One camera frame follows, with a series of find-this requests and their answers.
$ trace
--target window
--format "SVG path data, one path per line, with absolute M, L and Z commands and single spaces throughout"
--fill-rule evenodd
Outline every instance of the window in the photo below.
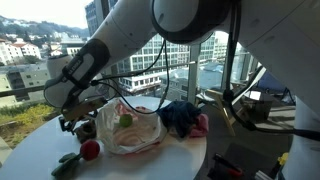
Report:
M 181 89 L 182 89 L 183 91 L 188 91 L 188 87 L 187 87 L 187 86 L 184 86 L 184 85 L 181 86 Z
M 183 95 L 180 96 L 180 99 L 183 100 L 183 101 L 187 101 L 188 100 L 188 98 L 186 96 L 183 96 Z

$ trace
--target white round table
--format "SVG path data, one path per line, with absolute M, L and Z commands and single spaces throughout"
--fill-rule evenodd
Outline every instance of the white round table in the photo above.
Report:
M 133 106 L 145 106 L 155 110 L 159 98 L 127 97 Z M 110 180 L 170 180 L 194 179 L 198 173 L 205 154 L 206 138 L 188 138 L 179 142 L 167 134 L 156 148 L 134 155 L 114 155 L 104 150 L 97 159 L 89 162 L 83 160 L 69 173 L 66 179 L 110 179 Z M 65 154 L 78 153 L 80 143 L 76 136 L 62 132 L 58 117 L 44 124 L 11 153 L 0 168 L 1 180 L 20 179 L 54 179 L 51 172 L 60 163 Z

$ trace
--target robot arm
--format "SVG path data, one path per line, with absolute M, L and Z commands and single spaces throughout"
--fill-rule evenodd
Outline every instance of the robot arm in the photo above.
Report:
M 156 34 L 149 8 L 149 0 L 119 1 L 62 74 L 47 81 L 48 103 L 72 108 L 96 74 L 141 49 Z
M 132 55 L 156 32 L 183 44 L 201 42 L 212 30 L 228 32 L 231 1 L 120 0 L 63 73 L 46 83 L 47 101 L 74 107 L 99 71 Z M 241 0 L 241 5 L 239 42 L 298 96 L 295 128 L 320 131 L 319 0 Z M 294 136 L 285 177 L 317 179 L 319 149 L 319 142 Z

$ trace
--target clear plastic bag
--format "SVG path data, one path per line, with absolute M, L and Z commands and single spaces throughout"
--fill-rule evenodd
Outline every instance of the clear plastic bag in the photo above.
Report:
M 145 107 L 136 107 L 151 112 Z M 119 125 L 120 116 L 130 114 L 133 123 L 129 127 Z M 97 138 L 106 149 L 115 154 L 138 153 L 155 147 L 167 133 L 158 114 L 142 114 L 116 98 L 100 109 L 96 118 Z

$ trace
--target small green object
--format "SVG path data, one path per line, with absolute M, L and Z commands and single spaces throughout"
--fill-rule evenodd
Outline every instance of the small green object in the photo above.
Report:
M 75 154 L 75 153 L 69 153 L 64 155 L 59 162 L 62 163 L 60 164 L 57 168 L 55 168 L 52 172 L 51 175 L 55 177 L 63 176 L 66 171 L 70 171 L 73 167 L 75 167 L 79 160 L 81 159 L 82 155 L 81 154 Z
M 120 116 L 119 120 L 120 126 L 129 127 L 132 125 L 132 116 L 130 114 L 124 114 Z
M 58 177 L 62 176 L 66 171 L 70 170 L 76 164 L 78 164 L 79 160 L 77 159 L 68 159 L 67 161 L 60 164 L 56 169 L 51 172 L 52 176 Z
M 61 159 L 59 159 L 59 163 L 64 163 L 65 161 L 74 158 L 76 155 L 76 153 L 69 153 L 64 155 Z

